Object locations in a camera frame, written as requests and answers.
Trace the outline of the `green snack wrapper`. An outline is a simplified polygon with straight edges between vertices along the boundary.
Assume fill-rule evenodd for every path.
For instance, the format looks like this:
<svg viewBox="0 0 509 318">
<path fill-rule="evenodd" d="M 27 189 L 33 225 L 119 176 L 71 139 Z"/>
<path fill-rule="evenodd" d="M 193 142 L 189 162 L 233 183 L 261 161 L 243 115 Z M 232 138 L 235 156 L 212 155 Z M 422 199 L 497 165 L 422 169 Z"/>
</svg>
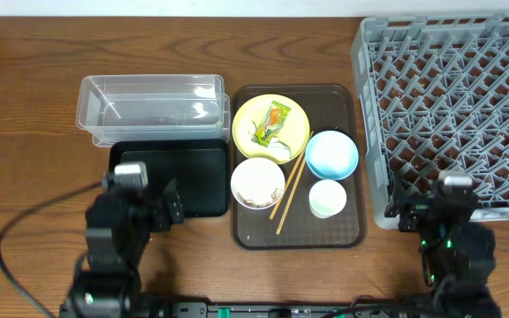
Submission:
<svg viewBox="0 0 509 318">
<path fill-rule="evenodd" d="M 283 103 L 272 101 L 262 121 L 255 128 L 252 141 L 267 147 L 285 125 L 291 108 Z"/>
</svg>

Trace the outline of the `yellow plate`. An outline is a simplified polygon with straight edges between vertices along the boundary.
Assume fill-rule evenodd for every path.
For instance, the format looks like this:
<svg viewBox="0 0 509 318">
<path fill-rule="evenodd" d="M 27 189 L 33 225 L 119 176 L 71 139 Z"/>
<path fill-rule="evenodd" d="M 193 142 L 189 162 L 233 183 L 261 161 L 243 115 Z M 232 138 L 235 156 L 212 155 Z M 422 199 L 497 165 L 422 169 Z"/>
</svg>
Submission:
<svg viewBox="0 0 509 318">
<path fill-rule="evenodd" d="M 309 139 L 310 124 L 308 116 L 301 106 L 284 95 L 258 95 L 243 102 L 232 122 L 232 137 L 235 146 L 246 158 L 263 157 L 276 164 L 283 164 L 278 163 L 269 155 L 267 147 L 252 141 L 255 128 L 262 121 L 272 101 L 283 103 L 291 108 L 285 125 L 274 139 L 278 139 L 290 148 L 291 160 L 297 157 Z"/>
</svg>

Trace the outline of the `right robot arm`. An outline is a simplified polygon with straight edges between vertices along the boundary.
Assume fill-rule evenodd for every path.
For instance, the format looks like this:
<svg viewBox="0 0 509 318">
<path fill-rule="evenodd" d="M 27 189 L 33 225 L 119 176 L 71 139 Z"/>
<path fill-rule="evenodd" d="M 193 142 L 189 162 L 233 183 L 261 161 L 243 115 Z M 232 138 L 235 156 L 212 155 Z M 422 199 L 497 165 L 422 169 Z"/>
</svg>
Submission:
<svg viewBox="0 0 509 318">
<path fill-rule="evenodd" d="M 470 221 L 478 196 L 469 190 L 437 190 L 429 197 L 393 197 L 387 216 L 401 232 L 420 236 L 423 277 L 430 295 L 414 303 L 449 317 L 500 317 L 488 279 L 496 267 L 494 232 Z"/>
</svg>

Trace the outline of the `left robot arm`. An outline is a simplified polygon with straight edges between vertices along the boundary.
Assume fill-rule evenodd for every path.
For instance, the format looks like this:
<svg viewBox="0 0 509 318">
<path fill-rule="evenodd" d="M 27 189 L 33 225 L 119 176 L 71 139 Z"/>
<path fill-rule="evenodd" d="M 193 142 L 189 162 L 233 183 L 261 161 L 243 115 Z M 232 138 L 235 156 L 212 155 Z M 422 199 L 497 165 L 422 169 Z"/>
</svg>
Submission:
<svg viewBox="0 0 509 318">
<path fill-rule="evenodd" d="M 170 317 L 171 305 L 141 291 L 139 264 L 152 232 L 184 221 L 177 182 L 158 194 L 116 183 L 86 211 L 87 253 L 77 260 L 61 317 Z"/>
</svg>

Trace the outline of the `white cup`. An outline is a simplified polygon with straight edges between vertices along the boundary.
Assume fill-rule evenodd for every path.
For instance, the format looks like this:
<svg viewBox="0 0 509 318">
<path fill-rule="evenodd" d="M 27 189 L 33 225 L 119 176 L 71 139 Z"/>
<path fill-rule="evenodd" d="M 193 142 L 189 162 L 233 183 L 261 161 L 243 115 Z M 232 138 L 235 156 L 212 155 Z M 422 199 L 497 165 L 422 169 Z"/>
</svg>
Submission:
<svg viewBox="0 0 509 318">
<path fill-rule="evenodd" d="M 320 180 L 311 187 L 308 202 L 315 217 L 329 218 L 344 209 L 347 202 L 346 190 L 337 181 Z"/>
</svg>

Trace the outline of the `light blue bowl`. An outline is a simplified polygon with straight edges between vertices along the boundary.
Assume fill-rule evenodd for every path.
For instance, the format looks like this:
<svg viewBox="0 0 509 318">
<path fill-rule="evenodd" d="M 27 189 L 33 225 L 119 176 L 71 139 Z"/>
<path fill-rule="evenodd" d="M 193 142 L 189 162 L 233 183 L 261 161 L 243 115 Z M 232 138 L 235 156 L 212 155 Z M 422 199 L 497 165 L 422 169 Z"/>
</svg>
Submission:
<svg viewBox="0 0 509 318">
<path fill-rule="evenodd" d="M 308 168 L 317 178 L 339 181 L 356 171 L 359 151 L 345 133 L 323 131 L 309 140 L 305 158 Z"/>
</svg>

